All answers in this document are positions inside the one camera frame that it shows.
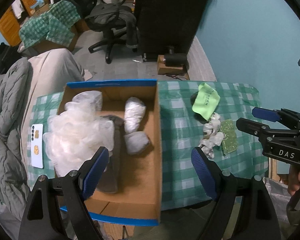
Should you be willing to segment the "person's right hand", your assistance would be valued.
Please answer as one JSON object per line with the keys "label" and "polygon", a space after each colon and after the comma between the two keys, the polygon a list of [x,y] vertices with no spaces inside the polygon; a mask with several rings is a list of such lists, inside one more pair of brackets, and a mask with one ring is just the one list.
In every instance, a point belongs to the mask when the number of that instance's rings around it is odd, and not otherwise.
{"label": "person's right hand", "polygon": [[288,175],[288,193],[293,196],[300,189],[300,168],[290,165]]}

